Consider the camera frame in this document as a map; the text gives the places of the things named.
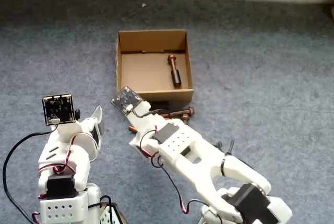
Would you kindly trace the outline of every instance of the white plastic part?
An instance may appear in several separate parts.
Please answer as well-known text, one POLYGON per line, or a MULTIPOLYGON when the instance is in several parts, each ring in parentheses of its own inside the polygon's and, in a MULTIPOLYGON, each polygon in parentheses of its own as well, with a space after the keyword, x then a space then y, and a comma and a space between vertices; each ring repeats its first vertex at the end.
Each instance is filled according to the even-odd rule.
MULTIPOLYGON (((87 183, 87 193, 88 193, 88 206, 99 203, 101 197, 100 188, 93 184, 87 183)), ((90 224, 100 224, 100 207, 91 207, 88 209, 88 223, 90 224)))
MULTIPOLYGON (((79 193, 74 198, 41 200, 42 224, 100 224, 100 207, 88 208, 88 206, 100 202, 101 191, 97 185, 87 183, 87 180, 90 160, 96 158, 101 147, 102 133, 102 109, 98 106, 91 118, 85 119, 82 123, 59 125, 58 129, 50 135, 40 155, 39 168, 48 164, 64 163, 70 140, 77 135, 70 148, 68 165, 75 169, 75 189, 79 193), (96 145, 95 140, 92 139, 91 132, 94 128, 97 131, 99 145, 96 145)), ((46 194, 47 180, 51 175, 54 175, 52 167, 40 172, 39 191, 41 194, 46 194)))
MULTIPOLYGON (((147 101, 141 102, 135 111, 138 115, 147 113, 150 104, 147 101)), ((145 133, 157 128, 160 130, 168 122, 179 127, 162 144, 151 139, 154 132, 145 135, 142 139, 141 147, 151 154, 159 151, 163 163, 170 165, 190 182, 192 182, 201 197, 210 206, 211 213, 219 216, 225 221, 224 223, 241 223, 243 221, 241 214, 234 206, 227 203, 221 198, 221 194, 215 189, 212 179, 215 176, 221 176, 221 167, 223 164, 223 173, 226 177, 235 178, 245 183, 254 183, 257 187, 268 194, 271 185, 268 180, 254 171, 251 167, 241 162, 234 156, 226 156, 223 152, 208 143, 202 136, 185 125, 180 120, 165 120, 159 115, 147 115, 143 118, 137 117, 130 113, 127 118, 130 123, 137 129, 138 133, 130 144, 138 150, 141 138, 145 133)), ((238 188, 234 187, 228 190, 227 194, 233 195, 238 188)), ((279 213, 279 207, 273 207, 279 213)))
MULTIPOLYGON (((39 168, 43 167, 46 164, 54 164, 54 163, 64 163, 68 151, 68 145, 65 143, 47 143, 43 149, 43 152, 38 161, 39 168)), ((68 159, 68 165, 75 168, 75 189, 77 191, 83 191, 86 188, 89 170, 90 170, 90 162, 87 152, 77 145, 71 146, 71 154, 68 159)), ((46 183, 48 179, 48 174, 51 175, 53 168, 47 168, 49 173, 42 173, 43 176, 39 178, 39 190, 40 193, 46 192, 46 183)))
POLYGON ((279 220, 279 224, 287 223, 292 217, 292 211, 287 204, 277 197, 267 197, 270 200, 268 209, 279 220))
POLYGON ((181 121, 174 122, 179 129, 160 145, 159 154, 163 162, 170 164, 191 181, 198 194, 226 220, 242 222, 241 214, 220 197, 212 179, 221 176, 221 164, 225 154, 202 138, 181 121), (181 153, 188 148, 188 153, 181 153))
POLYGON ((109 206, 106 206, 103 213, 100 216, 100 223, 101 224, 121 224, 113 207, 111 208, 111 215, 113 218, 112 223, 110 220, 109 206))
MULTIPOLYGON (((219 195, 233 196, 240 188, 239 187, 230 187, 228 190, 225 188, 219 189, 217 192, 219 195)), ((292 217, 292 211, 287 206, 287 204, 281 199, 277 197, 267 196, 267 199, 270 201, 268 205, 268 209, 272 212, 272 214, 278 219, 278 224, 286 224, 290 218, 292 217)), ((203 206, 201 208, 201 216, 199 224, 207 223, 207 224, 220 224, 219 218, 214 214, 214 210, 211 207, 203 206)), ((224 224, 235 224, 234 222, 229 222, 223 220, 224 224)), ((262 223, 260 220, 255 220, 250 224, 265 224, 262 223)))
POLYGON ((40 213, 42 224, 91 224, 87 219, 87 192, 79 192, 74 198, 41 200, 40 213))
MULTIPOLYGON (((203 224, 203 223, 207 223, 207 224, 221 224, 220 219, 217 217, 217 215, 215 215, 213 213, 213 209, 211 207, 208 206, 203 206, 201 208, 201 219, 199 221, 198 224, 203 224)), ((223 224, 236 224, 235 222, 231 222, 228 220, 223 220, 223 224)))
POLYGON ((235 178, 245 183, 255 182, 266 195, 271 190, 271 185, 266 178, 232 155, 227 155, 225 158, 224 174, 227 177, 235 178))

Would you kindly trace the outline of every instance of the box flap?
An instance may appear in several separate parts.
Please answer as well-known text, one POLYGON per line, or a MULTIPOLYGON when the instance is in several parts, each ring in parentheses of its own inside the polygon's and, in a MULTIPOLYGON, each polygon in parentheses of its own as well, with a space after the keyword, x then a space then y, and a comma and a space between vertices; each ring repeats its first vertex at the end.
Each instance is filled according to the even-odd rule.
POLYGON ((122 52, 186 50, 186 30, 120 31, 122 52))

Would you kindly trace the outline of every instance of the open cardboard box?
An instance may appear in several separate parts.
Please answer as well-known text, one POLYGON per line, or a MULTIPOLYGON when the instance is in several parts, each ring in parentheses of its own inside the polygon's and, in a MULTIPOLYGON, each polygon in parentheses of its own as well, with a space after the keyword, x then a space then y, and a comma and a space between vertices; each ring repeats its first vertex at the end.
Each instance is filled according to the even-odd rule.
POLYGON ((194 89, 186 31, 120 31, 116 74, 117 91, 128 86, 147 101, 191 102, 194 89), (176 56, 180 88, 173 85, 170 54, 176 56))

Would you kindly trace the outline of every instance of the cable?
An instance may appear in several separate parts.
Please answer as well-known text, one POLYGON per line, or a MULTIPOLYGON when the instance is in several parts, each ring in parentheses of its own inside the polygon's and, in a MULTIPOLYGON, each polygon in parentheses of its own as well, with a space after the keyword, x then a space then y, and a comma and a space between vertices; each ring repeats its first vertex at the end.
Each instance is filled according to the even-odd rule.
POLYGON ((111 202, 111 198, 109 197, 109 196, 107 196, 107 195, 103 195, 101 198, 100 198, 100 202, 99 203, 94 203, 94 204, 91 204, 91 205, 89 205, 88 206, 88 208, 92 208, 92 207, 97 207, 97 206, 103 206, 106 202, 102 202, 101 200, 102 199, 104 199, 104 198, 108 198, 108 205, 109 205, 109 213, 110 213, 110 222, 109 223, 114 223, 114 222, 112 222, 112 207, 114 208, 114 213, 116 214, 116 216, 117 216, 117 218, 118 218, 118 220, 120 221, 120 224, 123 224, 123 222, 122 222, 122 219, 121 219, 121 217, 120 217, 120 214, 119 214, 119 212, 118 212, 118 206, 117 206, 117 204, 116 203, 114 203, 114 202, 111 202))
POLYGON ((40 213, 39 213, 39 212, 33 212, 33 213, 31 214, 31 218, 33 219, 34 223, 36 223, 36 224, 41 224, 41 223, 37 220, 36 215, 40 215, 40 213))
POLYGON ((110 223, 113 223, 113 215, 112 215, 112 203, 111 203, 111 198, 110 196, 108 195, 102 195, 101 198, 100 198, 100 202, 104 199, 104 198, 107 198, 108 201, 109 201, 109 216, 110 216, 110 223))
POLYGON ((157 153, 159 153, 159 152, 156 152, 155 154, 152 155, 152 157, 151 157, 151 164, 152 164, 152 166, 154 166, 155 168, 161 168, 161 167, 163 166, 163 164, 157 166, 157 165, 155 165, 155 164, 153 163, 153 158, 156 156, 157 153))
POLYGON ((166 109, 155 109, 155 110, 152 110, 152 111, 148 111, 147 113, 144 113, 143 115, 138 115, 134 109, 132 110, 132 112, 134 113, 134 115, 137 118, 144 118, 145 116, 150 115, 150 114, 163 113, 163 112, 168 112, 168 111, 166 109))
POLYGON ((54 167, 53 168, 53 171, 55 172, 55 173, 57 173, 57 174, 60 174, 60 173, 63 173, 64 171, 65 171, 65 169, 66 169, 66 167, 69 167, 70 168, 70 166, 68 166, 67 164, 68 164, 68 160, 69 160, 69 156, 70 156, 70 154, 71 154, 71 146, 74 144, 74 140, 75 140, 75 138, 78 136, 78 135, 80 135, 80 134, 84 134, 84 135, 87 135, 88 137, 90 137, 92 140, 93 140, 93 142, 95 143, 95 140, 93 139, 93 137, 92 136, 90 136, 89 134, 87 134, 87 133, 84 133, 84 132, 79 132, 79 133, 77 133, 76 135, 74 135, 73 137, 72 137, 72 139, 70 140, 70 143, 69 143, 69 147, 68 147, 68 151, 67 151, 67 155, 66 155, 66 158, 65 158, 65 164, 63 164, 63 166, 59 169, 58 167, 54 167))
POLYGON ((50 167, 57 167, 57 166, 66 166, 68 167, 73 173, 75 173, 75 169, 69 165, 63 164, 63 163, 53 163, 53 164, 48 164, 45 166, 42 166, 38 171, 41 172, 43 171, 45 168, 50 168, 50 167))
POLYGON ((139 143, 139 148, 140 148, 140 150, 141 150, 144 154, 146 154, 149 158, 152 157, 152 154, 150 154, 150 153, 147 152, 146 150, 142 149, 142 147, 141 147, 141 142, 142 142, 142 140, 144 139, 144 137, 145 137, 148 133, 151 133, 151 132, 156 132, 156 129, 153 129, 153 130, 150 130, 150 131, 146 132, 146 133, 142 136, 142 138, 140 139, 140 143, 139 143))
MULTIPOLYGON (((174 181, 172 180, 171 176, 169 175, 169 173, 167 172, 167 170, 163 167, 163 163, 160 162, 160 159, 161 159, 161 156, 158 157, 157 159, 157 162, 158 162, 158 166, 157 165, 154 165, 153 163, 153 158, 154 156, 157 154, 158 152, 156 152, 152 157, 151 157, 151 163, 152 163, 152 166, 154 166, 155 168, 161 168, 168 176, 169 180, 172 182, 173 186, 175 187, 176 191, 177 191, 177 194, 178 194, 178 199, 180 201, 180 207, 181 207, 181 211, 184 213, 184 214, 188 214, 189 211, 190 211, 190 203, 191 202, 199 202, 199 203, 202 203, 203 205, 206 205, 206 206, 209 206, 208 204, 206 204, 205 202, 202 202, 200 201, 199 199, 191 199, 188 203, 187 203, 187 207, 184 206, 184 203, 183 203, 183 200, 182 200, 182 195, 180 193, 180 191, 178 190, 177 186, 175 185, 174 181)), ((220 218, 219 215, 217 215, 221 224, 223 224, 223 221, 222 219, 220 218)))
POLYGON ((21 139, 18 143, 16 143, 12 149, 9 151, 6 160, 4 162, 4 166, 2 168, 2 180, 3 180, 3 186, 4 186, 4 190, 5 193, 8 197, 8 199, 10 200, 10 202, 21 212, 21 214, 23 214, 23 216, 26 218, 27 221, 29 221, 29 223, 31 224, 35 224, 31 219, 30 216, 23 210, 23 208, 14 200, 14 198, 12 197, 12 195, 10 194, 9 190, 8 190, 8 186, 7 186, 7 175, 6 175, 6 170, 7 170, 7 165, 9 162, 9 159, 11 157, 11 155, 13 154, 13 152, 15 151, 15 149, 21 145, 23 142, 25 142, 27 139, 34 137, 34 136, 41 136, 41 135, 46 135, 46 134, 50 134, 54 131, 56 131, 56 129, 58 128, 58 125, 56 125, 55 129, 53 129, 52 131, 49 132, 40 132, 40 133, 32 133, 27 135, 26 137, 24 137, 23 139, 21 139))

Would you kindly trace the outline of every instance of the black wire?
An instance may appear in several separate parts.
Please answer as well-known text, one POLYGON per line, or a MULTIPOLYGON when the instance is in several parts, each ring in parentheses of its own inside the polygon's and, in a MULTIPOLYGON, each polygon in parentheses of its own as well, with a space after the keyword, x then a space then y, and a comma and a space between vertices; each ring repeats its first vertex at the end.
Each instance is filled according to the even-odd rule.
MULTIPOLYGON (((151 157, 151 163, 152 163, 152 166, 154 166, 155 168, 161 168, 168 176, 169 180, 172 182, 173 186, 175 187, 176 191, 177 191, 177 194, 178 194, 178 199, 180 200, 180 206, 182 205, 182 196, 181 196, 181 193, 180 191, 178 190, 177 186, 175 185, 174 181, 172 180, 171 176, 169 175, 169 173, 167 172, 167 170, 165 168, 163 168, 163 164, 160 162, 160 159, 161 159, 161 156, 158 157, 158 166, 157 165, 154 165, 153 164, 153 157, 151 157)), ((190 210, 190 203, 191 202, 199 202, 199 203, 202 203, 203 205, 206 205, 206 206, 209 206, 208 204, 206 204, 205 202, 202 202, 200 201, 199 199, 191 199, 188 203, 187 203, 187 207, 186 207, 186 212, 183 212, 184 214, 188 214, 189 213, 189 210, 190 210)), ((220 223, 223 224, 223 220, 221 219, 221 217, 219 215, 217 215, 219 220, 220 220, 220 223)))
POLYGON ((147 112, 147 113, 144 113, 143 115, 138 115, 138 114, 136 113, 135 110, 132 110, 132 112, 134 113, 134 115, 135 115, 136 117, 138 117, 138 118, 144 118, 145 116, 150 115, 150 114, 154 114, 154 113, 163 113, 163 112, 168 112, 168 111, 165 110, 165 109, 155 109, 155 110, 149 111, 149 112, 147 112))
POLYGON ((150 130, 150 131, 146 132, 146 133, 142 136, 142 138, 140 139, 140 143, 139 143, 140 151, 142 151, 142 148, 141 148, 141 142, 142 142, 142 139, 144 139, 144 137, 145 137, 148 133, 155 132, 155 131, 156 131, 155 129, 150 130))
POLYGON ((100 198, 100 202, 104 199, 104 198, 107 198, 108 199, 108 202, 109 202, 109 216, 110 216, 110 223, 112 224, 113 223, 113 215, 112 215, 112 203, 111 203, 111 198, 110 196, 108 195, 102 195, 101 198, 100 198))
POLYGON ((15 151, 15 149, 21 145, 23 142, 25 142, 27 139, 34 137, 34 136, 40 136, 40 135, 46 135, 46 134, 50 134, 54 131, 56 131, 56 129, 58 128, 58 125, 56 125, 56 128, 53 129, 52 131, 49 132, 40 132, 40 133, 32 133, 27 135, 26 137, 24 137, 23 139, 21 139, 18 143, 15 144, 15 146, 12 147, 12 149, 9 151, 6 160, 4 162, 4 166, 2 168, 2 180, 3 180, 3 186, 4 186, 4 190, 5 193, 8 197, 8 199, 10 200, 10 202, 21 212, 21 214, 23 214, 23 216, 27 219, 27 221, 29 221, 29 223, 31 224, 35 224, 35 222, 33 222, 30 219, 30 216, 24 211, 24 209, 14 200, 14 198, 12 197, 12 195, 10 194, 9 190, 8 190, 8 186, 7 186, 7 178, 6 178, 6 170, 7 170, 7 165, 9 162, 9 159, 11 157, 11 155, 13 154, 13 152, 15 151))
POLYGON ((104 204, 104 202, 95 203, 95 204, 89 205, 88 208, 102 206, 103 204, 104 204))

